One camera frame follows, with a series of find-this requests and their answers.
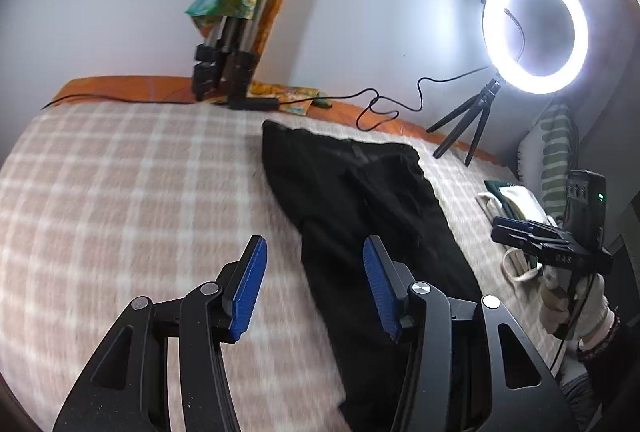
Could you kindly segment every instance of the orange fabric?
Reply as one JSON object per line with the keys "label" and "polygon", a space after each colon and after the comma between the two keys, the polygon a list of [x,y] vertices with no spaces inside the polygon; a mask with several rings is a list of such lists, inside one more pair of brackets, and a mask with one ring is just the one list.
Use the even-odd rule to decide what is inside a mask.
{"label": "orange fabric", "polygon": [[[191,92],[191,78],[188,77],[163,77],[163,76],[106,76],[77,78],[66,83],[54,98],[61,98],[76,93],[91,93],[109,95],[127,100],[153,100],[153,101],[179,101],[195,102]],[[65,102],[100,102],[100,99],[80,98],[66,99]],[[315,120],[341,123],[350,127],[356,126],[356,119],[362,112],[361,107],[345,102],[332,101],[331,109],[322,109],[315,106],[309,107],[306,116]],[[385,117],[367,113],[360,121],[361,127],[370,127],[380,122]],[[444,139],[442,133],[427,133],[423,127],[404,120],[393,120],[384,123],[376,129],[389,135],[411,136],[432,143],[441,143]],[[469,146],[463,142],[457,142],[456,146],[466,152]],[[498,159],[484,151],[476,151],[476,157],[500,165]]]}

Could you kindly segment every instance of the checkered bedspread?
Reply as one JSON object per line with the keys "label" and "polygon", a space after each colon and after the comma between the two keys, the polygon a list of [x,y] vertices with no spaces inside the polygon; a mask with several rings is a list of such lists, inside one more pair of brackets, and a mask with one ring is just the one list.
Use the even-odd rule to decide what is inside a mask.
{"label": "checkered bedspread", "polygon": [[[44,431],[132,298],[183,297],[237,260],[252,234],[268,242],[267,272],[249,331],[224,347],[242,430],[348,429],[300,264],[300,236],[262,170],[267,118],[337,138],[412,145],[482,291],[507,305],[550,363],[557,343],[539,326],[535,287],[514,290],[505,281],[502,250],[474,200],[484,179],[513,181],[507,169],[479,160],[467,169],[456,151],[436,161],[434,145],[418,139],[290,115],[201,104],[64,105],[31,122],[0,172],[0,372]],[[180,431],[171,342],[170,410]]]}

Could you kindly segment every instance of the white glove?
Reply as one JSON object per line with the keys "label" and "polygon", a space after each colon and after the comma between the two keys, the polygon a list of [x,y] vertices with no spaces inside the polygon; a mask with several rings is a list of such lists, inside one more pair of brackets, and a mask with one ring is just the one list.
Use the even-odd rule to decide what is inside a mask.
{"label": "white glove", "polygon": [[[564,269],[545,267],[542,285],[540,286],[540,295],[543,304],[540,306],[540,323],[547,333],[552,335],[558,329],[560,324],[569,322],[572,315],[569,314],[569,298],[566,291],[559,285],[568,285],[568,276],[571,272]],[[604,279],[601,275],[597,275],[591,286],[589,296],[584,302],[587,295],[590,278],[580,279],[575,289],[574,315],[582,307],[582,312],[577,323],[574,324],[574,336],[584,338],[584,343],[588,342],[586,349],[590,349],[595,343],[594,338],[598,338],[600,342],[613,325],[614,314],[609,309],[609,302],[604,296]]]}

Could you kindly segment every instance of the ring light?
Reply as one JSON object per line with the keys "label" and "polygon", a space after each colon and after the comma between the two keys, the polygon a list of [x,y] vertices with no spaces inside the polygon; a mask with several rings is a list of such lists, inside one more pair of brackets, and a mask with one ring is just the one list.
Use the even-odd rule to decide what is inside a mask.
{"label": "ring light", "polygon": [[510,55],[505,36],[504,9],[511,0],[486,0],[482,13],[484,41],[498,73],[509,83],[529,93],[545,94],[562,89],[572,80],[584,64],[587,56],[588,29],[587,19],[579,0],[562,0],[566,5],[574,24],[574,48],[567,62],[551,75],[536,76],[525,71]]}

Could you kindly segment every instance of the hand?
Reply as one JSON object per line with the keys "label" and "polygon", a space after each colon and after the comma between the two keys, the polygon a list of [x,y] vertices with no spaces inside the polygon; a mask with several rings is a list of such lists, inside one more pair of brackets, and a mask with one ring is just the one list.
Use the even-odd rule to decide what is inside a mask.
{"label": "hand", "polygon": [[[546,266],[540,286],[542,306],[540,307],[540,323],[547,333],[552,335],[558,326],[569,322],[571,317],[580,310],[590,283],[590,276],[580,279],[575,289],[576,301],[574,315],[569,314],[569,298],[561,285],[568,285],[569,271]],[[612,320],[609,317],[609,302],[604,296],[604,279],[597,275],[591,286],[589,296],[584,302],[582,312],[577,323],[574,324],[574,336],[577,338],[590,338],[596,335],[601,326]]]}

